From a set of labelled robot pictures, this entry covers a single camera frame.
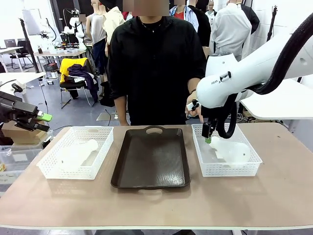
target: black hat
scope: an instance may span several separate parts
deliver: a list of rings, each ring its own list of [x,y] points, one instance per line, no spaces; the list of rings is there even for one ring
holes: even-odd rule
[[[99,0],[107,8],[112,9],[116,6],[116,0]]]

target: black tray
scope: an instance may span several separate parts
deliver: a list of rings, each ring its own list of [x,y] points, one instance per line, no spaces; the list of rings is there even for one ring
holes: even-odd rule
[[[158,128],[162,133],[147,134]],[[115,188],[182,188],[190,184],[189,166],[181,129],[149,126],[128,130],[111,185]]]

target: whiteboard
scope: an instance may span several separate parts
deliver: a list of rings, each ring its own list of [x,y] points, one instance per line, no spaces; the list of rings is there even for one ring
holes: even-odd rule
[[[39,35],[41,32],[41,15],[39,9],[23,10],[22,12],[28,35]]]

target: gray floor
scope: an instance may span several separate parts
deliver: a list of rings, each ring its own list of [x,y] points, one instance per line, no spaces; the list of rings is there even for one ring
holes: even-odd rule
[[[61,110],[61,95],[60,88],[58,85],[43,86],[43,92],[39,87],[38,81],[33,81],[28,84],[29,86],[33,85],[34,88],[27,90],[27,95],[30,103],[37,105],[40,110],[46,112],[46,105],[43,96],[48,104],[48,111],[53,115],[53,120],[50,123],[51,129],[55,130],[62,126],[66,125],[75,125],[75,126],[89,126],[89,125],[100,125],[107,126],[108,121],[96,121],[98,116],[105,112],[105,109],[109,113],[115,111],[115,108],[109,108],[101,106],[100,103],[96,104],[94,107],[90,107],[86,101],[85,94],[80,91],[79,99],[71,101],[64,109]],[[199,123],[199,120],[190,120],[191,123]],[[119,122],[114,120],[114,115],[112,115],[112,120],[110,126],[117,126]],[[61,128],[54,131],[54,135],[59,133]],[[143,231],[145,235],[171,235],[176,231],[171,230],[145,230]],[[231,231],[194,231],[197,235],[231,235]],[[137,235],[137,231],[101,231],[97,235]],[[7,229],[0,228],[0,235],[84,235],[83,231],[67,231],[67,230],[19,230],[19,229]],[[303,230],[288,230],[288,231],[259,231],[258,235],[313,235],[313,229],[303,229]]]

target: red shirt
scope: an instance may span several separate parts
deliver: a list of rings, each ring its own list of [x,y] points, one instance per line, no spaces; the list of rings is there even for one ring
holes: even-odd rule
[[[184,12],[175,13],[174,17],[183,20],[184,19]]]

